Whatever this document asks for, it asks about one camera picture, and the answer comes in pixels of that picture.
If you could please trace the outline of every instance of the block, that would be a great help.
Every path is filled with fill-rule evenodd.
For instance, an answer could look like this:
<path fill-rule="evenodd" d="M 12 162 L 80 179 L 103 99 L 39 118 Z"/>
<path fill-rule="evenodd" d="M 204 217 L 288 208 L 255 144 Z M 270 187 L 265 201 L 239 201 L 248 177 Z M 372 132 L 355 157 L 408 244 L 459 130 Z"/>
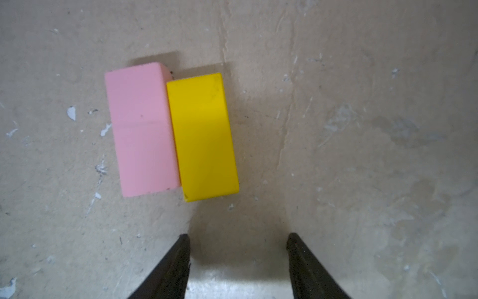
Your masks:
<path fill-rule="evenodd" d="M 185 201 L 239 192 L 221 74 L 166 86 Z"/>
<path fill-rule="evenodd" d="M 157 62 L 105 74 L 124 197 L 181 186 L 166 91 L 171 80 Z"/>

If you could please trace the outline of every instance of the pink block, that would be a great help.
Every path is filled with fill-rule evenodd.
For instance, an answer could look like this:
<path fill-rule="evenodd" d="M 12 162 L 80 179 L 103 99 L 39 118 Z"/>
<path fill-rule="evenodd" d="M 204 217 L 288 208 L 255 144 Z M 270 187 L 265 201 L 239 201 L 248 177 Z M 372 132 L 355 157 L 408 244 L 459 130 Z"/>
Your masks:
<path fill-rule="evenodd" d="M 171 80 L 158 62 L 105 74 L 124 197 L 181 186 L 166 92 Z"/>

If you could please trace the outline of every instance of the pink block's side face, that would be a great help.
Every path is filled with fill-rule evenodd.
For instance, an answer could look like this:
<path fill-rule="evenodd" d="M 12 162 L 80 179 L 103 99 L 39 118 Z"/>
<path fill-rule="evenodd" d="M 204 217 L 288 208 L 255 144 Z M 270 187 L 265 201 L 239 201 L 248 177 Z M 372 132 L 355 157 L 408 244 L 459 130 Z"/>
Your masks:
<path fill-rule="evenodd" d="M 105 74 L 124 197 L 181 185 L 166 92 L 171 79 L 160 63 Z"/>

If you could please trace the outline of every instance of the pink block's top face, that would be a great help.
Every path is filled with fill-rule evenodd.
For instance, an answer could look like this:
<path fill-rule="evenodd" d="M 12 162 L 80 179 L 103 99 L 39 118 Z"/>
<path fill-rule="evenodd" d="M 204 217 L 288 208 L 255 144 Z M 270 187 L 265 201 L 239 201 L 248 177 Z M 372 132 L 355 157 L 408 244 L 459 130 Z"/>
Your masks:
<path fill-rule="evenodd" d="M 171 79 L 157 62 L 105 74 L 124 197 L 181 186 L 166 92 Z"/>

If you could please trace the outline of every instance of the yellow rectangular block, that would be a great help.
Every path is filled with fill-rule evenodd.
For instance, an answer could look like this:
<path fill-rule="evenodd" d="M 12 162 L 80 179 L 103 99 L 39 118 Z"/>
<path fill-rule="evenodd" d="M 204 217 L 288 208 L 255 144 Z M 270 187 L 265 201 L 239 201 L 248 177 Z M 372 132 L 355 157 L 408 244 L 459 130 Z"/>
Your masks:
<path fill-rule="evenodd" d="M 221 74 L 166 86 L 185 201 L 239 192 Z"/>

